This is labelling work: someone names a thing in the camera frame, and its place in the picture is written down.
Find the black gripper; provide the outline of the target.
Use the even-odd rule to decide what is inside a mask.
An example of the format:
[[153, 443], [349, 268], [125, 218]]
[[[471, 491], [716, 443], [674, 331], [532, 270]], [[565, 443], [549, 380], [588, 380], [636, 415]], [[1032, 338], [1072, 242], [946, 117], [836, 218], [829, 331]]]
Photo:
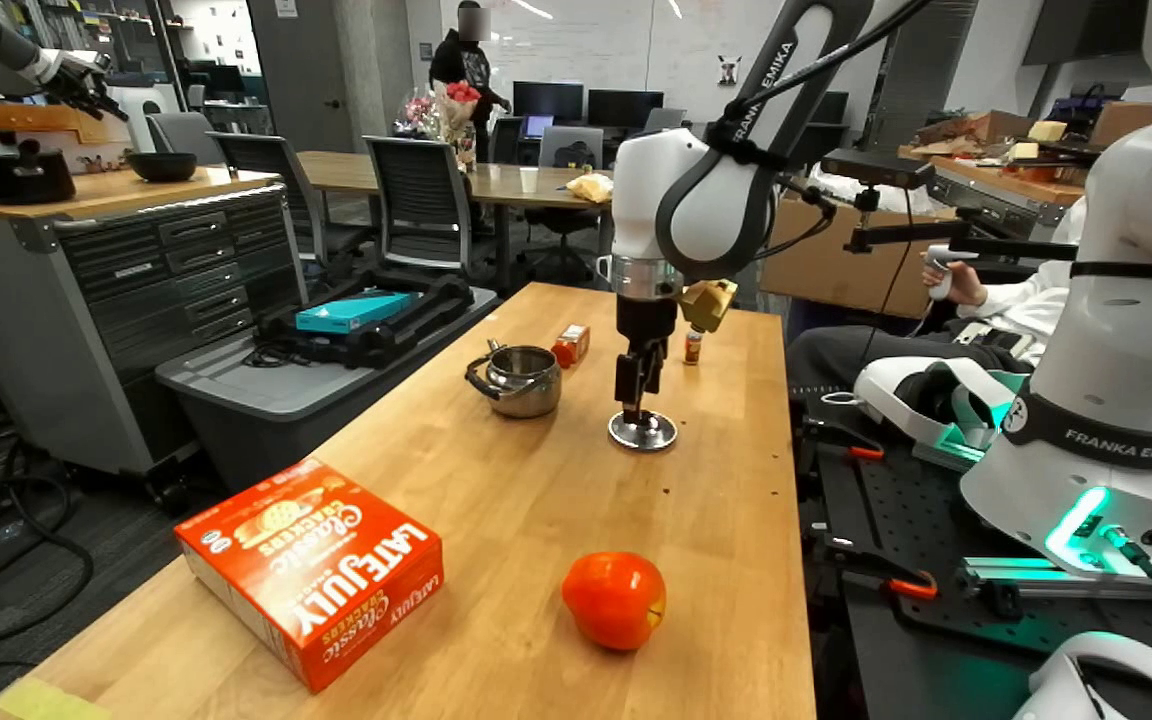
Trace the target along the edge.
[[674, 328], [672, 294], [614, 301], [614, 331], [627, 338], [627, 352], [614, 356], [614, 399], [625, 408], [638, 408], [643, 392], [653, 397], [658, 392], [672, 328]]

